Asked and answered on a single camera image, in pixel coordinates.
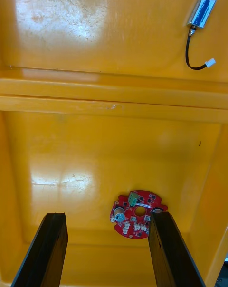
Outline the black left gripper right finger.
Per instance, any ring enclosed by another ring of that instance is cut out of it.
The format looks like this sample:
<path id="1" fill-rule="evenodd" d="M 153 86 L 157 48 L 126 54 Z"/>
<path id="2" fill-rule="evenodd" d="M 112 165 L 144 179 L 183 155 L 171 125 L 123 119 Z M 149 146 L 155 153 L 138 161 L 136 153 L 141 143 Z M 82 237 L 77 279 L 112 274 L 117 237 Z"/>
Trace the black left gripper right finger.
<path id="1" fill-rule="evenodd" d="M 148 242 L 156 286 L 205 286 L 176 222 L 169 212 L 151 213 Z"/>

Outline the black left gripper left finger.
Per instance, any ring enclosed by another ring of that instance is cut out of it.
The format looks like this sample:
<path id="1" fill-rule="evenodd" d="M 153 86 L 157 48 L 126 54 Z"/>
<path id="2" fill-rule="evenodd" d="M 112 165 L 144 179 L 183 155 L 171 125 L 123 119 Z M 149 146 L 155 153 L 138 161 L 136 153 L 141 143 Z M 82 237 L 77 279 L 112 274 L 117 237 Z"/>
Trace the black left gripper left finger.
<path id="1" fill-rule="evenodd" d="M 13 287 L 58 287 L 67 250 L 64 213 L 48 213 L 12 282 Z"/>

